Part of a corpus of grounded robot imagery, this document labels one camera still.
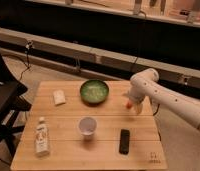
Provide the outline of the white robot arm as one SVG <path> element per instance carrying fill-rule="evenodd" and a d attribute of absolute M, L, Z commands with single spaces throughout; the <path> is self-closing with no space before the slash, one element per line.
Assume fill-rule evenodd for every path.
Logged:
<path fill-rule="evenodd" d="M 200 131 L 200 101 L 165 88 L 157 83 L 158 80 L 159 74 L 153 68 L 132 75 L 126 97 L 135 106 L 139 106 L 146 96 L 153 98 Z"/>

